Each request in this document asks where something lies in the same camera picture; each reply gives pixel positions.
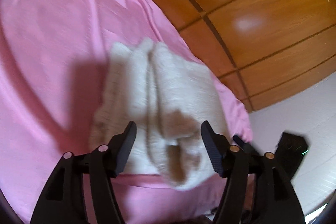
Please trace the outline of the wooden wardrobe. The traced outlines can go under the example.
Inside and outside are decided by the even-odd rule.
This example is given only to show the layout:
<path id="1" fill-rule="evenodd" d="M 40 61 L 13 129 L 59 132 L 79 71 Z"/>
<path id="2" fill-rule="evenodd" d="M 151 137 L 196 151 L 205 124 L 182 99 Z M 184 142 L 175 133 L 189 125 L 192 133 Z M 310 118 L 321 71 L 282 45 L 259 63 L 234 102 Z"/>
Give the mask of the wooden wardrobe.
<path id="1" fill-rule="evenodd" d="M 248 111 L 335 72 L 335 0 L 152 0 Z"/>

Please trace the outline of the white knitted sweater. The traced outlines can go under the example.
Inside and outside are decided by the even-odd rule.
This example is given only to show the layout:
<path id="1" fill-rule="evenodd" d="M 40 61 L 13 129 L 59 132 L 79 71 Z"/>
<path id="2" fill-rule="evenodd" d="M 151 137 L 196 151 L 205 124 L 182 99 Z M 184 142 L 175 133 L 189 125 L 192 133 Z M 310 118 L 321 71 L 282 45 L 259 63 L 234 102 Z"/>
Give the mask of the white knitted sweater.
<path id="1" fill-rule="evenodd" d="M 157 174 L 177 190 L 192 189 L 214 174 L 202 123 L 229 135 L 209 68 L 150 39 L 135 47 L 113 44 L 90 147 L 108 143 L 130 121 L 136 123 L 137 136 L 125 173 Z"/>

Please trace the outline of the pink bed sheet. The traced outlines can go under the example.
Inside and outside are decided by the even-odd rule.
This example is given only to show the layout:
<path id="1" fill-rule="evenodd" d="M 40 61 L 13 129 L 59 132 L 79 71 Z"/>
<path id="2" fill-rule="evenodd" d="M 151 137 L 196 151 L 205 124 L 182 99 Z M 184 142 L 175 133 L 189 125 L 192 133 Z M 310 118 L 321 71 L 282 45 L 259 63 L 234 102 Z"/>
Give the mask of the pink bed sheet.
<path id="1" fill-rule="evenodd" d="M 113 44 L 135 47 L 145 39 L 205 65 L 151 0 L 1 0 L 1 193 L 22 222 L 31 223 L 62 155 L 97 148 L 89 138 Z M 244 105 L 210 75 L 228 126 L 225 137 L 250 141 Z M 157 174 L 124 170 L 111 181 L 124 223 L 204 215 L 219 205 L 226 184 L 215 172 L 189 190 L 174 189 Z"/>

